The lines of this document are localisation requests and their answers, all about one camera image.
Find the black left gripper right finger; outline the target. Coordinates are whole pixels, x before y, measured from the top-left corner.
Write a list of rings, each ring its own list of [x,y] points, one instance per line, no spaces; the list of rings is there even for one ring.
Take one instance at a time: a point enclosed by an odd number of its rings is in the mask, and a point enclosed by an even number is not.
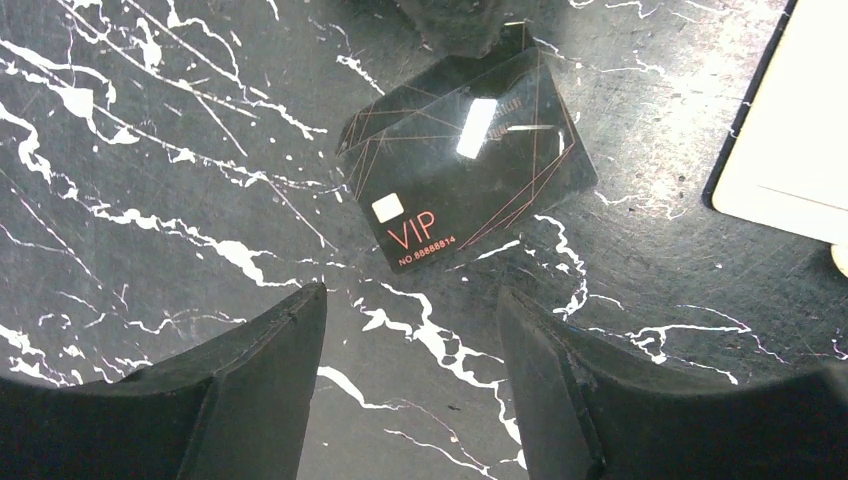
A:
[[[533,479],[843,479],[847,368],[732,387],[636,357],[505,287],[497,320]]]

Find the black VIP card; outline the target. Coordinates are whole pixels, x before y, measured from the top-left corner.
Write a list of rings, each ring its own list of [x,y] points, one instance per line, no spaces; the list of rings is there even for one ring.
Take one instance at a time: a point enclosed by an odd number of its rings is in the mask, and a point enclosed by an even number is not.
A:
[[[524,22],[445,57],[350,117],[337,155],[396,274],[594,187],[598,176]]]

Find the beige card holder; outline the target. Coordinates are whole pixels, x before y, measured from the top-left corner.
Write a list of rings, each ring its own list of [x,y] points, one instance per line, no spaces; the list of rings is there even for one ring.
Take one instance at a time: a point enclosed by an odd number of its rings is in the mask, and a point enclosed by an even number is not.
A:
[[[847,4],[791,1],[706,202],[824,242],[847,272]]]

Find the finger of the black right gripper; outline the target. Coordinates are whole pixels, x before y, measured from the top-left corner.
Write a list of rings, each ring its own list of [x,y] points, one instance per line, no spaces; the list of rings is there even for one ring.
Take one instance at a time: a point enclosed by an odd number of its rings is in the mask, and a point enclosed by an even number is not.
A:
[[[504,0],[398,0],[430,47],[439,54],[481,58],[498,42]]]

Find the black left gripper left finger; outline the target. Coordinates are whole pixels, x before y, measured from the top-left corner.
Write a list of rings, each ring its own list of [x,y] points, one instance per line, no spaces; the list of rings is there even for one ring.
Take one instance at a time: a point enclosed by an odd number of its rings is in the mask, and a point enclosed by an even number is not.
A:
[[[308,284],[124,379],[1,383],[5,479],[294,479],[325,335]]]

